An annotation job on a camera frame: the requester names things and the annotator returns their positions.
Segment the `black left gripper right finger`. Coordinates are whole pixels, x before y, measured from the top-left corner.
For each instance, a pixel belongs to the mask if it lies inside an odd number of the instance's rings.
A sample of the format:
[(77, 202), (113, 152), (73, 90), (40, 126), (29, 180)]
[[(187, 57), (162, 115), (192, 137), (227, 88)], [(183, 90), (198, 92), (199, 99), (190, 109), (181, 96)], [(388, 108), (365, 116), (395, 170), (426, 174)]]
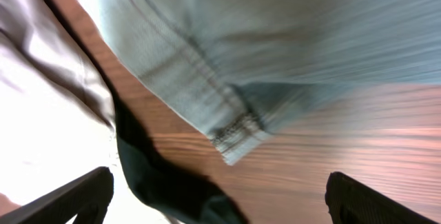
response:
[(436, 224), (342, 172), (329, 175), (325, 203), (333, 224)]

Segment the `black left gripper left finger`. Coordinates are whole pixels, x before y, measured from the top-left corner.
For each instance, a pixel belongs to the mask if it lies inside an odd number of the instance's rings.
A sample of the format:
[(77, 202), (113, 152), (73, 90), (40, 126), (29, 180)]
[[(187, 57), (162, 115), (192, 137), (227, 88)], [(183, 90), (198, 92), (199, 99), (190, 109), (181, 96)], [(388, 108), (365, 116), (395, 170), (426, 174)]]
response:
[(98, 167), (1, 217), (1, 224), (102, 224), (114, 195), (114, 177)]

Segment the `light blue denim shorts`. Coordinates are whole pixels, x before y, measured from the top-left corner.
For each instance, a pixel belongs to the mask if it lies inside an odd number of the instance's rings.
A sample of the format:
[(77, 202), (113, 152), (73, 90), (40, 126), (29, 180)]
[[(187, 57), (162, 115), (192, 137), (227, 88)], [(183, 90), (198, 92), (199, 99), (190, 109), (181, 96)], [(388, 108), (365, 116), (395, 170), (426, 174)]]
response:
[(440, 0), (78, 1), (229, 165), (347, 90), (440, 83)]

